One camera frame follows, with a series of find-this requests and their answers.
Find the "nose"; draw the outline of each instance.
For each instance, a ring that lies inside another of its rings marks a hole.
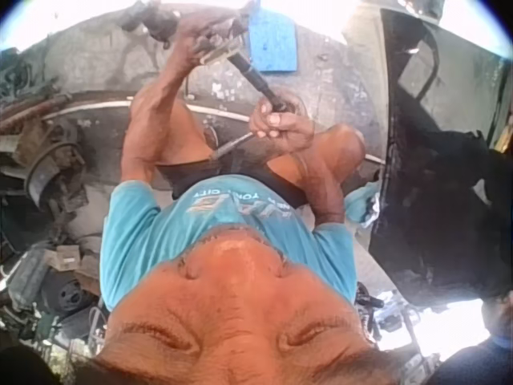
[[[185,258],[193,278],[212,279],[226,286],[255,287],[279,277],[283,257],[260,234],[248,229],[225,229],[210,234]]]

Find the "hand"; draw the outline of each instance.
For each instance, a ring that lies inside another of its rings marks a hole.
[[[249,119],[249,129],[259,138],[269,138],[278,151],[296,152],[311,145],[313,139],[313,121],[309,119],[301,99],[287,91],[277,94],[293,106],[292,112],[273,112],[271,103],[262,98]]]
[[[213,48],[209,39],[214,35],[214,26],[237,15],[236,10],[212,7],[183,16],[176,30],[168,66],[188,74],[200,65],[200,59]]]

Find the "blue t-shirt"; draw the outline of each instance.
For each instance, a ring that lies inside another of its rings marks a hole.
[[[103,229],[100,286],[112,310],[162,261],[172,260],[218,225],[244,224],[350,302],[356,295],[353,238],[339,223],[310,232],[295,210],[273,190],[240,175],[202,180],[164,210],[148,184],[115,188]]]

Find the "dark shorts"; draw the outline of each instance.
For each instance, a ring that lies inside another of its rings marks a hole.
[[[202,160],[173,166],[157,166],[173,188],[173,199],[180,198],[194,184],[219,175],[245,175],[258,180],[297,209],[307,203],[303,190],[273,172],[266,164],[227,166],[219,161]]]

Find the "tire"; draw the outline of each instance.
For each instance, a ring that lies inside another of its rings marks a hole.
[[[82,290],[73,272],[51,269],[41,285],[41,300],[42,310],[64,318],[88,307],[95,296]]]

